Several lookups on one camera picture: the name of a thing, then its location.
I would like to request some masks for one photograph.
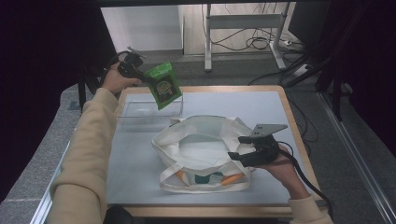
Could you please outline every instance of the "white tote bag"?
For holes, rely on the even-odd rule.
[[[180,193],[209,193],[246,189],[250,171],[228,152],[249,153],[252,145],[240,144],[239,136],[251,129],[240,119],[196,116],[179,119],[152,139],[152,145],[168,167],[160,186]]]

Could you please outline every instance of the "black curtain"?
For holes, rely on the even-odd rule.
[[[4,4],[0,22],[3,201],[51,125],[61,93],[83,67],[100,71],[116,52],[99,7]]]

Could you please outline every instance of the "white wall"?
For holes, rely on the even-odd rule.
[[[178,6],[103,7],[102,14],[117,52],[182,49]]]

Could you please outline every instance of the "orange object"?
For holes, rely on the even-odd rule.
[[[185,183],[186,185],[190,184],[190,183],[186,183],[186,181],[188,180],[186,180],[186,176],[183,171],[177,171],[175,175],[181,180],[181,182]]]
[[[237,174],[237,175],[230,175],[230,176],[224,176],[221,180],[221,185],[222,186],[227,186],[229,184],[232,184],[236,180],[242,178],[244,176],[243,173]]]

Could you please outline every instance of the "wooden frame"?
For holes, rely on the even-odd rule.
[[[306,177],[317,188],[318,181],[315,177],[311,162],[307,156],[303,140],[300,136],[294,116],[291,112],[286,93],[280,86],[190,86],[181,87],[183,92],[239,92],[239,91],[277,91],[285,109],[286,116],[293,134],[293,138],[299,150],[302,163],[306,171]],[[125,98],[128,94],[150,93],[149,88],[128,88],[120,95],[120,105],[116,110],[119,116],[122,113]],[[314,194],[315,200],[321,198]],[[292,217],[288,206],[279,204],[249,205],[249,206],[124,206],[135,217]]]

